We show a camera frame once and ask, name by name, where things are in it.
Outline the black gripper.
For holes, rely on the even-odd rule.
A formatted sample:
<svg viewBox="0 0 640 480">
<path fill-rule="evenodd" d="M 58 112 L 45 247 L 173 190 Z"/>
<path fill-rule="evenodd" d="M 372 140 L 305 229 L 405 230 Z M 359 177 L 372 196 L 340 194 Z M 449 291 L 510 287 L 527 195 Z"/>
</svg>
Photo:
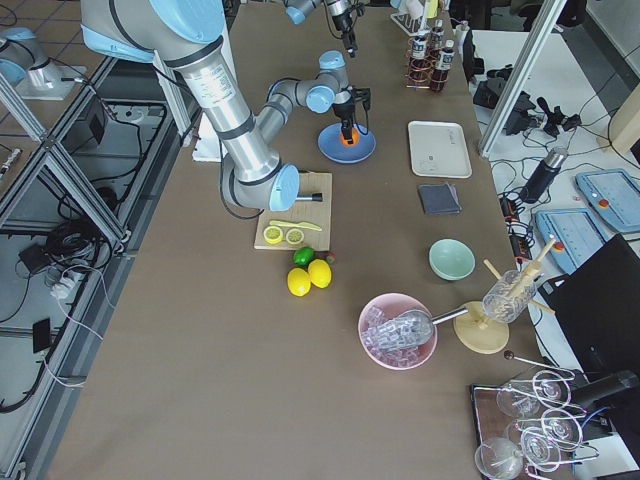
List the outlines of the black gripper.
<svg viewBox="0 0 640 480">
<path fill-rule="evenodd" d="M 340 119 L 340 141 L 343 145 L 354 145 L 353 124 L 355 119 L 355 101 L 348 99 L 332 105 L 334 114 Z"/>
<path fill-rule="evenodd" d="M 355 58 L 357 54 L 357 42 L 353 32 L 353 19 L 350 13 L 341 13 L 333 16 L 333 23 L 340 34 L 340 38 L 344 39 L 344 47 L 351 58 Z"/>
</svg>

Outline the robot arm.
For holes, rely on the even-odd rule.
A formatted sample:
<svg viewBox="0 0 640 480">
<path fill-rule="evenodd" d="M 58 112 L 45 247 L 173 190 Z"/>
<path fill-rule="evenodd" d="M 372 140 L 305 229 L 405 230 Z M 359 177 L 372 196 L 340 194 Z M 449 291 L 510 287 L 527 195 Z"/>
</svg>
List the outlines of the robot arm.
<svg viewBox="0 0 640 480">
<path fill-rule="evenodd" d="M 182 75 L 227 150 L 221 193 L 234 205 L 271 211 L 294 205 L 298 169 L 269 145 L 294 107 L 334 111 L 343 139 L 356 141 L 355 90 L 338 51 L 320 56 L 314 79 L 276 82 L 261 112 L 253 114 L 222 54 L 221 2 L 84 1 L 81 15 L 84 42 L 95 52 L 141 63 L 160 58 Z"/>
<path fill-rule="evenodd" d="M 347 54 L 354 58 L 358 52 L 355 23 L 364 14 L 364 5 L 359 1 L 347 0 L 291 0 L 284 1 L 286 14 L 299 25 L 318 8 L 323 7 L 332 36 L 340 39 Z"/>
</svg>

